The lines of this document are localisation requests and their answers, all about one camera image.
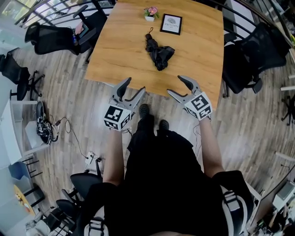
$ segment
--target blue chair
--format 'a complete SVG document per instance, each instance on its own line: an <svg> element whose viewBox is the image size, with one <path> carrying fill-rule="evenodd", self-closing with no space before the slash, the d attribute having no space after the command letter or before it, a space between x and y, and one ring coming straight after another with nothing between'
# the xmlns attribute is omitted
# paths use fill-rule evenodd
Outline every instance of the blue chair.
<svg viewBox="0 0 295 236"><path fill-rule="evenodd" d="M31 160L31 159L33 159L33 158L29 158L29 159L26 159L24 161L18 161L16 163L14 163L13 165L10 165L8 167L8 169L9 169L11 177L15 178L17 180L20 180L23 176L26 176L28 179L31 179L33 177L36 177L36 176L42 174L43 172L40 172L40 173L35 174L35 175L31 175L31 173L35 172L36 170L29 171L28 166L38 162L38 160L37 160L37 161L33 161L31 163L28 163L28 164L25 163L25 161L28 161L28 160Z"/></svg>

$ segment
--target black shoe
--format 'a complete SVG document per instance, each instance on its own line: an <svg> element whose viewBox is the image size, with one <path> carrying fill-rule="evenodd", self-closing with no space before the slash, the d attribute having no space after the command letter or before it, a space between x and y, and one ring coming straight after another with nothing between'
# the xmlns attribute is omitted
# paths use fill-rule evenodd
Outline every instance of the black shoe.
<svg viewBox="0 0 295 236"><path fill-rule="evenodd" d="M139 107L139 116L140 118L144 118L146 117L146 115L149 114L149 107L147 104L142 104L140 107Z"/></svg>
<svg viewBox="0 0 295 236"><path fill-rule="evenodd" d="M161 120L159 124L159 130L169 130L169 123L166 120Z"/></svg>

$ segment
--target small potted flower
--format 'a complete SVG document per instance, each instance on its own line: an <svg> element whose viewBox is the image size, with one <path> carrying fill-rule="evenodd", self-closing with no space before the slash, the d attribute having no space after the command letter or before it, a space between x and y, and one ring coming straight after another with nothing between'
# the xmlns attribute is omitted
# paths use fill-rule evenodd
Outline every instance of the small potted flower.
<svg viewBox="0 0 295 236"><path fill-rule="evenodd" d="M159 18L158 9L154 6L144 9L144 16L147 21L154 21L155 18Z"/></svg>

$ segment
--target wooden table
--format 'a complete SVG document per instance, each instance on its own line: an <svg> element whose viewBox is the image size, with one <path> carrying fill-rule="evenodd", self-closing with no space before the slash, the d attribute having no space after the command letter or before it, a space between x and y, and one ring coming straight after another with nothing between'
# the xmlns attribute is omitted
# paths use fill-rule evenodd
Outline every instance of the wooden table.
<svg viewBox="0 0 295 236"><path fill-rule="evenodd" d="M160 18L148 22L143 9L156 6ZM181 34L160 32L164 13L183 17ZM168 67L158 71L145 51L150 31L159 46L175 49ZM222 12L192 0L120 0L96 43L86 79L118 84L132 77L129 87L168 96L167 89L180 94L190 91L177 78L194 78L215 109L220 91L224 51Z"/></svg>
<svg viewBox="0 0 295 236"><path fill-rule="evenodd" d="M41 190L39 186L35 185L34 188L32 188L31 190L22 193L22 191L16 186L13 186L14 189L14 194L17 196L18 200L21 202L21 204L26 207L26 210L28 211L28 213L30 213L31 215L35 216L35 212L33 210L33 207L36 206L39 202L43 201L45 199L45 196L42 192L42 196L33 204L30 204L28 202L28 200L26 199L26 196L28 196L29 194L32 194L33 192L37 191L37 190Z"/></svg>

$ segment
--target backpack strap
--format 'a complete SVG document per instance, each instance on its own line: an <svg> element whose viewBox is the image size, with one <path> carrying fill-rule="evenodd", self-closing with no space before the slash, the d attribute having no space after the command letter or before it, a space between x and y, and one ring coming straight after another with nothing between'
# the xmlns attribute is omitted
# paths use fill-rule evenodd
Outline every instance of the backpack strap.
<svg viewBox="0 0 295 236"><path fill-rule="evenodd" d="M227 228L228 228L228 235L229 236L234 236L235 231L239 231L238 234L241 234L246 226L247 223L247 218L248 218L248 211L247 211L247 206L246 206L246 202L244 201L244 199L240 196L237 196L235 194L234 191L228 191L225 187L220 186L224 199L222 201L222 209L224 211L224 215L225 215L225 219L226 219L226 223L227 223ZM241 202L242 204L242 210L243 210L243 220L242 220L242 225L240 229L235 229L235 224L234 221L240 220L237 219L236 217L234 217L234 221L233 221L233 217L232 214L241 209L239 202Z"/></svg>

